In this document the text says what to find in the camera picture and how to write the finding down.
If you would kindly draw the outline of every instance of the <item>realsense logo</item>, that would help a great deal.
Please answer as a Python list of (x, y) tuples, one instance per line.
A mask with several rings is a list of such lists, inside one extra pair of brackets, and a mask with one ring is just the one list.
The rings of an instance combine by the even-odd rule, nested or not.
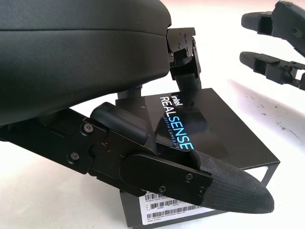
[(192, 143), (190, 142), (190, 138), (187, 136), (187, 133), (185, 133), (183, 124), (179, 116), (177, 116), (174, 108), (174, 106), (183, 105), (180, 102), (180, 99), (178, 99), (178, 96), (173, 95), (171, 97), (161, 97), (160, 99), (167, 116), (164, 117), (164, 121), (174, 146), (180, 149), (194, 149)]

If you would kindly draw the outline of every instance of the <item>bolt head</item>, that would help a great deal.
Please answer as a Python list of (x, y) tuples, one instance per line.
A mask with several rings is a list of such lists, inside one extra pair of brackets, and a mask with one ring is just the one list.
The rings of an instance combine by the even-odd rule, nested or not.
[(80, 156), (79, 156), (77, 153), (71, 153), (71, 154), (70, 154), (70, 158), (71, 158), (73, 161), (77, 161), (78, 159), (80, 159)]
[(92, 131), (93, 131), (93, 127), (92, 127), (92, 125), (90, 125), (90, 124), (85, 124), (84, 125), (84, 131), (86, 132), (86, 133), (91, 133)]
[(186, 181), (192, 181), (193, 179), (194, 179), (194, 176), (191, 173), (186, 174), (186, 176), (185, 176)]
[(165, 186), (160, 186), (160, 187), (159, 187), (159, 193), (161, 193), (161, 194), (165, 193), (166, 190), (167, 190), (167, 189), (166, 189)]
[(206, 192), (206, 188), (205, 188), (205, 187), (200, 187), (200, 188), (199, 188), (199, 193), (198, 193), (198, 194), (199, 194), (200, 196), (203, 196), (203, 195), (205, 194), (205, 192)]

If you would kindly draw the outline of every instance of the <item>white table surface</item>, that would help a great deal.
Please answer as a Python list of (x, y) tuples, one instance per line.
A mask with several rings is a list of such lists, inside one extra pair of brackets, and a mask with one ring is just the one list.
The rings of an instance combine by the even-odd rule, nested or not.
[[(281, 39), (240, 26), (247, 12), (273, 10), (275, 0), (164, 0), (173, 27), (195, 27), (203, 88), (213, 88), (280, 159), (268, 189), (275, 210), (225, 213), (164, 229), (305, 228), (305, 92), (278, 85), (239, 62), (251, 51), (305, 62)], [(303, 0), (295, 3), (305, 6)], [(143, 86), (143, 95), (177, 91), (168, 75)], [(84, 115), (115, 94), (75, 106)], [(39, 155), (0, 142), (0, 229), (126, 229), (119, 191)]]

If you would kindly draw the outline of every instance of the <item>barcode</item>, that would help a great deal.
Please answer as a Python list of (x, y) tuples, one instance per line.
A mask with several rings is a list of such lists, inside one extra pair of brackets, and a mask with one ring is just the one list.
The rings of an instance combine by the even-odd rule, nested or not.
[(162, 197), (163, 197), (162, 195), (151, 193), (151, 194), (145, 195), (145, 200), (147, 201), (147, 200), (162, 198)]
[(147, 219), (161, 217), (161, 216), (168, 216), (171, 214), (176, 214), (176, 213), (180, 213), (180, 212), (184, 212), (184, 211), (190, 211), (190, 210), (194, 210), (194, 209), (198, 209), (198, 208), (202, 208), (202, 207), (192, 205), (192, 206), (188, 206), (188, 207), (184, 207), (184, 208), (176, 208), (176, 209), (172, 209), (172, 210), (150, 213), (150, 214), (147, 214)]
[(182, 204), (182, 203), (184, 203), (184, 202), (181, 200), (173, 199), (173, 200), (168, 200), (165, 202), (151, 204), (151, 209), (155, 209), (158, 207), (164, 207), (164, 206), (170, 206), (170, 205), (174, 205), (174, 204)]

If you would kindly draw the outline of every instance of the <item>cardboard box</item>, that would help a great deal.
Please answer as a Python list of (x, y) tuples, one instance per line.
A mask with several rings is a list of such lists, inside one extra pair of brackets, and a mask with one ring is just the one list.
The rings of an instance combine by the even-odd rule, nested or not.
[[(116, 105), (151, 123), (148, 131), (155, 135), (158, 146), (193, 147), (246, 170), (264, 185), (280, 163), (213, 89), (120, 99)], [(183, 125), (179, 130), (169, 125), (172, 115)], [(179, 131), (186, 137), (177, 139)], [(158, 153), (166, 158), (162, 147)], [(133, 229), (152, 229), (223, 213), (154, 193), (140, 198), (120, 193), (127, 226)]]

